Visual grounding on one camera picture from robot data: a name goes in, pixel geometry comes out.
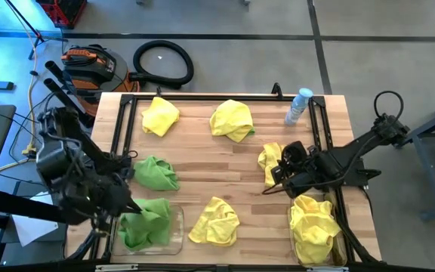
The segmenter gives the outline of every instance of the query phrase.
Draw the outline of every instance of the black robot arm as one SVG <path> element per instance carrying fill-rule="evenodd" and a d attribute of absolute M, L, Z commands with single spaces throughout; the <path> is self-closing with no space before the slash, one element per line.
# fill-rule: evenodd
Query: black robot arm
<path fill-rule="evenodd" d="M 402 125 L 395 116 L 382 114 L 367 133 L 344 147 L 318 151 L 310 147 L 307 155 L 300 141 L 289 144 L 282 152 L 279 165 L 271 170 L 275 184 L 281 184 L 291 197 L 301 195 L 315 187 L 341 186 L 349 178 L 366 181 L 380 174 L 379 170 L 363 169 L 360 157 L 378 146 L 398 144 L 405 139 L 409 128 Z"/>
<path fill-rule="evenodd" d="M 94 230 L 107 233 L 108 219 L 123 212 L 140 212 L 125 179 L 133 175 L 131 157 L 105 153 L 80 128 L 71 107 L 40 114 L 43 147 L 36 167 L 48 189 L 57 194 L 68 224 L 91 219 Z"/>

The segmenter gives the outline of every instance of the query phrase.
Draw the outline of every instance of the white paper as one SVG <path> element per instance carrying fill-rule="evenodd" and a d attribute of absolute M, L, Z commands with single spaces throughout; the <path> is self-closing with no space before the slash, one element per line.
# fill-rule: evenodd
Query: white paper
<path fill-rule="evenodd" d="M 48 192 L 41 192 L 36 196 L 32 197 L 31 200 L 53 205 L 51 195 L 47 193 Z M 21 215 L 12 215 L 12 217 L 14 225 L 16 226 L 18 237 L 20 238 L 21 246 L 26 246 L 32 241 L 38 239 L 39 237 L 50 233 L 51 231 L 58 228 L 58 223 L 52 221 L 29 218 Z"/>

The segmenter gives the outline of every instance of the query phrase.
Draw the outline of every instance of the crumpled towel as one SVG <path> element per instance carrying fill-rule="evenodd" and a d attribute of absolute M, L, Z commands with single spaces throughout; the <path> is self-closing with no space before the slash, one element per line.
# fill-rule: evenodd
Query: crumpled towel
<path fill-rule="evenodd" d="M 168 245 L 171 212 L 166 199 L 134 199 L 141 214 L 124 213 L 120 216 L 119 236 L 131 251 L 152 245 Z"/>
<path fill-rule="evenodd" d="M 148 156 L 134 164 L 134 178 L 139 184 L 152 190 L 179 190 L 177 175 L 172 165 L 163 159 Z"/>
<path fill-rule="evenodd" d="M 332 203 L 317 202 L 300 195 L 291 208 L 290 228 L 295 238 L 296 255 L 302 264 L 322 264 L 333 247 L 340 227 L 331 216 Z"/>
<path fill-rule="evenodd" d="M 255 132 L 248 106 L 234 100 L 219 105 L 212 114 L 209 124 L 214 136 L 226 135 L 236 143 L 242 141 L 249 133 Z"/>
<path fill-rule="evenodd" d="M 273 176 L 271 175 L 271 169 L 278 166 L 278 160 L 281 159 L 281 152 L 284 145 L 277 143 L 270 143 L 263 145 L 263 152 L 258 157 L 258 164 L 264 170 L 264 186 L 272 187 L 275 184 Z"/>
<path fill-rule="evenodd" d="M 171 102 L 154 97 L 150 107 L 142 112 L 142 116 L 143 131 L 162 137 L 179 120 L 179 110 Z"/>
<path fill-rule="evenodd" d="M 199 220 L 189 233 L 195 243 L 211 243 L 215 246 L 231 246 L 236 241 L 238 215 L 224 200 L 212 197 Z"/>

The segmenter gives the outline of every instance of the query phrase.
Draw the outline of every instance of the red equipment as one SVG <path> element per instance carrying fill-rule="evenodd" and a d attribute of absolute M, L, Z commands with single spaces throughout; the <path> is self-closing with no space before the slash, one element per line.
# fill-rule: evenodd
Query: red equipment
<path fill-rule="evenodd" d="M 73 29 L 87 0 L 36 0 L 50 17 L 54 27 Z"/>

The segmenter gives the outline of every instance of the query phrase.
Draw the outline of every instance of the bottle cap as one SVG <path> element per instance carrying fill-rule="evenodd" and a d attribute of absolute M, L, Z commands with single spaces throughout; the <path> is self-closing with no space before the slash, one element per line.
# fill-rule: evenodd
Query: bottle cap
<path fill-rule="evenodd" d="M 311 98 L 313 96 L 313 92 L 309 88 L 300 88 L 298 93 L 305 98 Z"/>

